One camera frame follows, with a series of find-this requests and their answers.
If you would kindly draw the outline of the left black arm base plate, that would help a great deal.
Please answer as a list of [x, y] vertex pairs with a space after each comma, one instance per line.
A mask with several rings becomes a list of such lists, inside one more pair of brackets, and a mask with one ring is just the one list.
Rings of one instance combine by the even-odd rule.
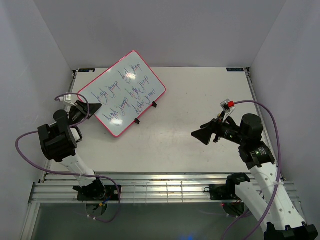
[[77, 201], [118, 201], [119, 200], [119, 194], [121, 193], [122, 186], [118, 185], [119, 190], [117, 190], [115, 185], [107, 184], [105, 187], [105, 194], [104, 197], [101, 199], [87, 197], [84, 194], [78, 192], [76, 200]]

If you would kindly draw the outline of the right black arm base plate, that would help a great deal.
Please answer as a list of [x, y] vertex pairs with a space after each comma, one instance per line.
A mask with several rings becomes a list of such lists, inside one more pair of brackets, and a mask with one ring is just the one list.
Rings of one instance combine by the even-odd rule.
[[236, 196], [235, 190], [226, 184], [210, 184], [204, 188], [203, 192], [208, 193], [211, 200], [240, 200], [240, 198]]

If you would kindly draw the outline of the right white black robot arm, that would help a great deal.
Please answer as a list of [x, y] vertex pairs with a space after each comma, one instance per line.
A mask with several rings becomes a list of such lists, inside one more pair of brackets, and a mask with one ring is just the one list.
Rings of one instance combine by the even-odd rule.
[[258, 183], [259, 194], [245, 173], [229, 175], [225, 184], [226, 194], [232, 199], [241, 199], [258, 221], [265, 240], [314, 240], [318, 231], [308, 225], [291, 201], [279, 179], [279, 167], [275, 158], [262, 141], [264, 128], [259, 116], [245, 114], [240, 125], [229, 116], [220, 115], [202, 125], [191, 135], [205, 145], [212, 140], [225, 139], [238, 144], [240, 158]]

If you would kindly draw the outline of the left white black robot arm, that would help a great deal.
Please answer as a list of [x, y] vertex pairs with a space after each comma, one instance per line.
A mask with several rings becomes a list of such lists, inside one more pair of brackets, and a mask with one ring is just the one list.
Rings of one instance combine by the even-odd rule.
[[63, 165], [78, 181], [72, 189], [78, 192], [78, 199], [85, 201], [118, 201], [121, 187], [106, 186], [94, 170], [89, 168], [76, 153], [83, 135], [77, 126], [84, 119], [90, 119], [100, 108], [100, 103], [86, 104], [77, 100], [70, 111], [57, 110], [53, 114], [55, 122], [38, 127], [41, 150], [48, 160]]

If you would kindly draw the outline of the pink framed whiteboard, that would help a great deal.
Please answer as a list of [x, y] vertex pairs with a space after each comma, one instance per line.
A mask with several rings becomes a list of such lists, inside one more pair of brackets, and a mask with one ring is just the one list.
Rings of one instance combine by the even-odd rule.
[[95, 117], [114, 137], [119, 137], [166, 91], [154, 71], [133, 50], [81, 88], [78, 98], [101, 104]]

